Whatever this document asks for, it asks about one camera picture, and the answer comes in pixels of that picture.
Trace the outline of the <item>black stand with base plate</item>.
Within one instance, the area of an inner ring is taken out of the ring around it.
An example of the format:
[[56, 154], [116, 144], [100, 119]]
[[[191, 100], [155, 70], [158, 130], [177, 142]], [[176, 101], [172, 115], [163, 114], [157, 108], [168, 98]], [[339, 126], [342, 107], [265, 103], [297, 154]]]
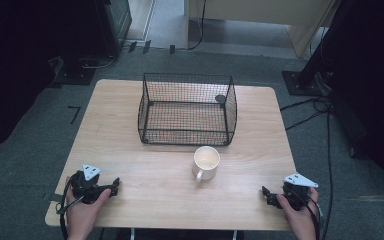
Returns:
[[290, 95], [321, 96], [321, 90], [316, 81], [316, 75], [321, 66], [331, 66], [332, 60], [327, 58], [326, 46], [331, 43], [347, 17], [350, 6], [355, 0], [341, 0], [331, 20], [329, 29], [325, 32], [314, 54], [301, 72], [283, 71], [282, 76]]

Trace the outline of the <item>white cup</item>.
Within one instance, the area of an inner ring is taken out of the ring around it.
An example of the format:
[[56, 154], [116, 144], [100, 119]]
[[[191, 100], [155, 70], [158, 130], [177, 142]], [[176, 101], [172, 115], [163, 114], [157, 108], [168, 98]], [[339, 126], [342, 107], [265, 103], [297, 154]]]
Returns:
[[211, 180], [220, 163], [219, 152], [211, 146], [198, 148], [193, 156], [192, 173], [197, 182]]

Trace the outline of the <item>dark cabinet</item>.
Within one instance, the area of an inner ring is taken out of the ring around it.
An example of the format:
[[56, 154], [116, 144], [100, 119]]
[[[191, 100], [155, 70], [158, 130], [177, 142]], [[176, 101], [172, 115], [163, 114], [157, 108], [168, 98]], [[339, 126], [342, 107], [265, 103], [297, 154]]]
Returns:
[[132, 23], [128, 0], [94, 0], [106, 54], [117, 57]]

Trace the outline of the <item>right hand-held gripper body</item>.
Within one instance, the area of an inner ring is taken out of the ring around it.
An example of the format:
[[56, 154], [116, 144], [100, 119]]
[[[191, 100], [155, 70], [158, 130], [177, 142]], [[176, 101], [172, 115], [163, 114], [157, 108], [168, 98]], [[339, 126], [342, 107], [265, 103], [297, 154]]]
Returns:
[[309, 201], [309, 188], [318, 188], [319, 184], [309, 178], [294, 173], [284, 177], [283, 195], [294, 210], [301, 210]]

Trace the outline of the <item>black curtain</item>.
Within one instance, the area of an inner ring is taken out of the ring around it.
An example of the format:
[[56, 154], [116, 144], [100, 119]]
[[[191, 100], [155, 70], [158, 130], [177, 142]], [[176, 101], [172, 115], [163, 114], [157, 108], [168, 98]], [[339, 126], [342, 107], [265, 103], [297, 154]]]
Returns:
[[67, 58], [63, 38], [91, 0], [0, 0], [0, 144]]
[[322, 49], [329, 86], [357, 120], [351, 140], [384, 170], [384, 0], [342, 0]]

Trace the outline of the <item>black flat base plate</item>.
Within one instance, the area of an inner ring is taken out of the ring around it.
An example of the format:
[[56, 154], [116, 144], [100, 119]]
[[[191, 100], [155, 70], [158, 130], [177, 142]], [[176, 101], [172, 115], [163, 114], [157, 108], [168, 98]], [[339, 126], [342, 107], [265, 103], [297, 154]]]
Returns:
[[85, 85], [88, 86], [95, 74], [94, 69], [88, 68], [68, 68], [63, 66], [57, 73], [54, 82], [65, 85]]

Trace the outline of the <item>person's right hand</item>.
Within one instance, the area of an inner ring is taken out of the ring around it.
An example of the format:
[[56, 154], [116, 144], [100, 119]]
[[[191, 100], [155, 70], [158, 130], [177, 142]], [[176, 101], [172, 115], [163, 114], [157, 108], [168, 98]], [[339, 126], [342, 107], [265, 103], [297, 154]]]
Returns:
[[320, 235], [318, 227], [319, 211], [317, 206], [319, 194], [315, 188], [309, 188], [309, 197], [308, 207], [296, 211], [290, 206], [283, 195], [277, 195], [277, 199], [285, 213], [285, 219], [297, 240], [318, 240]]

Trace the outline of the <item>person's left hand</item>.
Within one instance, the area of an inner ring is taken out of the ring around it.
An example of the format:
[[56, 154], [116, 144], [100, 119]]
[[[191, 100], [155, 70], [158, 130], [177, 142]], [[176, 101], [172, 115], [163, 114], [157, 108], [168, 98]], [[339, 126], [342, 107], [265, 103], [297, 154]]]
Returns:
[[111, 190], [106, 189], [93, 204], [84, 204], [79, 201], [68, 208], [66, 211], [68, 240], [87, 240], [110, 194]]

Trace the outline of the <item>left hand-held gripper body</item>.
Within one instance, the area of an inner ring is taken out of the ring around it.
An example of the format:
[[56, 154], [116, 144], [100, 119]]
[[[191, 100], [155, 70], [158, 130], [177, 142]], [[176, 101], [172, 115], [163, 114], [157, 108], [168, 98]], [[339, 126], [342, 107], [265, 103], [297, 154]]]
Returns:
[[113, 190], [113, 185], [98, 184], [101, 169], [89, 164], [83, 164], [82, 169], [78, 170], [71, 180], [72, 192], [76, 198], [80, 198], [85, 204], [95, 202], [101, 193], [110, 189]]

